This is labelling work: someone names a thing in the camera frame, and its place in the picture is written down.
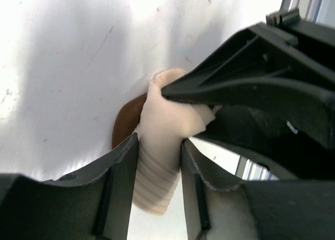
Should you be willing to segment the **beige brown striped sock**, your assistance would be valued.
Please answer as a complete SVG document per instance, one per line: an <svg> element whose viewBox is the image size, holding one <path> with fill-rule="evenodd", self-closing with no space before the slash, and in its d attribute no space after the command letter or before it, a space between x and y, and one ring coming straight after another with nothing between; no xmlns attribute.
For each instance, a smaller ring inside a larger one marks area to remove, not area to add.
<svg viewBox="0 0 335 240"><path fill-rule="evenodd" d="M148 91L126 103L112 132L116 148L129 135L139 141L138 163L132 202L139 209L163 215L180 179L180 148L184 139L206 130L217 108L183 104L165 99L161 90L186 75L181 68L157 73Z"/></svg>

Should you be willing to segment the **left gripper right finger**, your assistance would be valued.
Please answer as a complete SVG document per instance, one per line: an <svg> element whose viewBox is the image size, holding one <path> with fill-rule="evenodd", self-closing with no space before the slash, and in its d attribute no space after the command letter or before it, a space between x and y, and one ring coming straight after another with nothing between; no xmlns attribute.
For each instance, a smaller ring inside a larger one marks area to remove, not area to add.
<svg viewBox="0 0 335 240"><path fill-rule="evenodd" d="M334 239L332 181L245 181L190 140L181 174L189 239Z"/></svg>

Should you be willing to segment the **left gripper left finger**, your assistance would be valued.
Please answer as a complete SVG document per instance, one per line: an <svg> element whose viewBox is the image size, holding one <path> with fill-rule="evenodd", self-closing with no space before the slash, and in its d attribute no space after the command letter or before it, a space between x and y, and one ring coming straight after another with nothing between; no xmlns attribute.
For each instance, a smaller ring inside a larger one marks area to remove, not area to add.
<svg viewBox="0 0 335 240"><path fill-rule="evenodd" d="M1 239L126 239L136 134L58 180L1 174Z"/></svg>

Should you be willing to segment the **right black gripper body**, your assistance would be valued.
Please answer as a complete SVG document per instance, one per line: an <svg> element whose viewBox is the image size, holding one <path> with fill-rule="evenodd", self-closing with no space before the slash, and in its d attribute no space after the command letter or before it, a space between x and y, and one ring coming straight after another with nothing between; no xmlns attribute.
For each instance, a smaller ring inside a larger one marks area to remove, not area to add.
<svg viewBox="0 0 335 240"><path fill-rule="evenodd" d="M288 77L317 90L321 107L310 111L316 124L307 121L304 132L334 150L334 29L302 19L297 8L267 15L266 24L289 37L284 53L292 70Z"/></svg>

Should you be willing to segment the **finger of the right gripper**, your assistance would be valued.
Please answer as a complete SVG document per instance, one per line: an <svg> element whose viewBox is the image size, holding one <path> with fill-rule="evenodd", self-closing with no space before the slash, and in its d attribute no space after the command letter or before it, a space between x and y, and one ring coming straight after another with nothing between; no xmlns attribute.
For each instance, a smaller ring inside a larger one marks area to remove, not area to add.
<svg viewBox="0 0 335 240"><path fill-rule="evenodd" d="M222 107L196 137L244 156L282 180L334 179L333 151L257 109Z"/></svg>
<svg viewBox="0 0 335 240"><path fill-rule="evenodd" d="M162 95L180 102L259 109L321 107L316 89L307 90L288 77L288 39L263 22L243 29L186 76L164 87Z"/></svg>

